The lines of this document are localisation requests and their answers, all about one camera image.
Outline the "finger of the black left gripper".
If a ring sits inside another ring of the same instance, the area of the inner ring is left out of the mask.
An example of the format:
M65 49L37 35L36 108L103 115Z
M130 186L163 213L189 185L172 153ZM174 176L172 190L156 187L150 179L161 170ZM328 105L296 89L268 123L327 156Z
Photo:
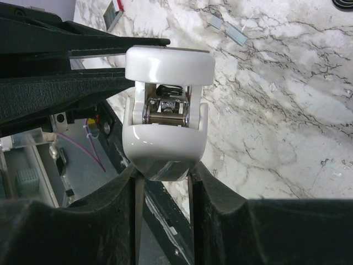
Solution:
M136 45L162 46L169 39L116 36L58 16L1 16L1 55L26 60L124 54Z
M133 87L123 68L1 79L1 129L74 109L88 108Z

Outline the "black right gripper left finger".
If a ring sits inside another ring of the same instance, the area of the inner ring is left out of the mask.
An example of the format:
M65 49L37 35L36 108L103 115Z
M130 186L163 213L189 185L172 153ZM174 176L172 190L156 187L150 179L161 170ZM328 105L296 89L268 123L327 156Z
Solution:
M137 264L143 175L129 165L66 208L1 201L2 264Z

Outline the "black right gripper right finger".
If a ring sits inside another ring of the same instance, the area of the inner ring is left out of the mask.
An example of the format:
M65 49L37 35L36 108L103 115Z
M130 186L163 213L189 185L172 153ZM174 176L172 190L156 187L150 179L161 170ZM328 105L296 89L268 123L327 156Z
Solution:
M202 163L189 196L196 264L352 263L350 199L245 199Z

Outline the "white stapler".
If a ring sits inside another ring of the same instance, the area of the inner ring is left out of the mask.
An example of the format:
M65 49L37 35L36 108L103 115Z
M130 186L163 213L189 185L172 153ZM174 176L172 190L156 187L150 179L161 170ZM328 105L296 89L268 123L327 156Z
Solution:
M205 152L208 105L201 96L213 84L215 59L206 50L134 46L125 70L135 84L122 126L126 157L150 181L183 180Z

